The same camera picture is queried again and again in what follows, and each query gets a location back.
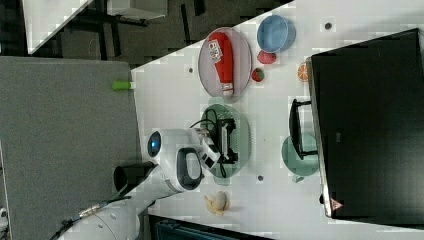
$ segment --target green object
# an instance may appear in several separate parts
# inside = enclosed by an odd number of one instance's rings
[[[114,81],[112,83],[113,91],[130,90],[130,89],[131,89],[131,82],[128,82],[128,81]]]
[[[231,182],[230,178],[238,173],[241,168],[243,168],[249,161],[251,150],[249,125],[247,123],[246,117],[242,113],[239,113],[228,105],[224,105],[224,99],[220,97],[211,98],[209,100],[209,104],[210,106],[207,109],[215,110],[218,119],[234,118],[236,122],[236,129],[234,129],[230,135],[230,147],[234,152],[239,154],[238,161],[235,164],[224,164],[226,178],[224,178],[221,174],[220,164],[216,164],[211,169],[211,173],[214,175],[215,183],[222,186],[228,186]],[[212,111],[208,112],[208,119],[215,121],[215,115]],[[213,125],[208,125],[206,122],[203,122],[201,123],[201,127],[212,130]]]
[[[304,151],[315,151],[317,149],[315,138],[309,134],[302,133],[302,145]],[[281,152],[284,164],[294,173],[293,182],[300,182],[305,177],[317,172],[319,169],[318,155],[308,155],[301,160],[294,149],[290,136],[284,141]]]

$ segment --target red ketchup bottle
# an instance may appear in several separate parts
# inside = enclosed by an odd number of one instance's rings
[[[225,33],[215,32],[209,36],[209,52],[221,81],[225,97],[233,94],[233,49]]]

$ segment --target sticker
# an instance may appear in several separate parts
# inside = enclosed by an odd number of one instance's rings
[[[209,53],[211,54],[214,63],[221,61],[222,51],[219,46],[218,40],[214,39],[209,42]]]
[[[343,207],[343,204],[337,202],[336,200],[332,198],[330,200],[331,200],[331,206],[333,207],[333,211],[336,211],[337,209]]]
[[[222,83],[221,87],[222,87],[222,91],[233,90],[233,84],[232,83]]]

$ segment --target small fruit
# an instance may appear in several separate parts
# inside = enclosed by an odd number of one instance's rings
[[[262,82],[262,80],[264,80],[265,78],[265,74],[264,71],[262,71],[262,69],[260,68],[255,68],[255,70],[253,70],[252,72],[252,79],[255,80],[256,82]]]
[[[271,64],[277,60],[275,53],[267,53],[261,50],[258,54],[258,61],[262,64]]]
[[[306,63],[300,64],[299,68],[297,69],[297,78],[299,78],[302,82],[308,81],[308,69],[306,68]]]

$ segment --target gray partition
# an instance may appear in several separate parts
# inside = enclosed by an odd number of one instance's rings
[[[63,219],[116,192],[115,166],[141,161],[133,93],[111,90],[130,77],[123,62],[0,57],[12,239],[49,239]]]

